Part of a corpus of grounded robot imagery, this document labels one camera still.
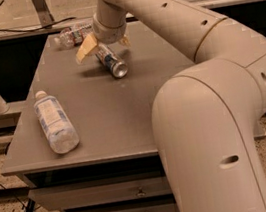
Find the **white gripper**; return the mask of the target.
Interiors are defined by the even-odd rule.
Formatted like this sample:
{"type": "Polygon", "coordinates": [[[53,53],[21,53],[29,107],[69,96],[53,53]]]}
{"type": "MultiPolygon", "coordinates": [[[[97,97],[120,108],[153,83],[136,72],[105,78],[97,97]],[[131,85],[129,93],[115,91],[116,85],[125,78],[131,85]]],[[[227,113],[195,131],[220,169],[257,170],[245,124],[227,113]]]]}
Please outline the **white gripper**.
{"type": "Polygon", "coordinates": [[[98,52],[98,41],[104,44],[118,42],[124,47],[131,46],[128,37],[125,36],[126,23],[117,28],[106,27],[97,19],[97,15],[93,16],[92,22],[93,33],[88,34],[87,37],[84,38],[80,48],[77,50],[75,56],[77,63],[82,63],[85,57],[90,57],[98,52]]]}

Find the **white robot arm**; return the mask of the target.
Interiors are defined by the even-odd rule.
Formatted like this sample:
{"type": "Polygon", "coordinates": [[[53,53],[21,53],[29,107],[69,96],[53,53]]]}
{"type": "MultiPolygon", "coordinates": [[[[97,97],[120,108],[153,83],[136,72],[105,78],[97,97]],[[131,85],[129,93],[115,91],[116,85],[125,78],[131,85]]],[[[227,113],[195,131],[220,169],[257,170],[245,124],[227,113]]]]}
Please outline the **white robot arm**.
{"type": "Polygon", "coordinates": [[[254,132],[266,112],[266,38],[184,0],[98,0],[76,59],[123,39],[132,14],[193,62],[152,106],[155,144],[180,212],[266,212],[254,132]]]}

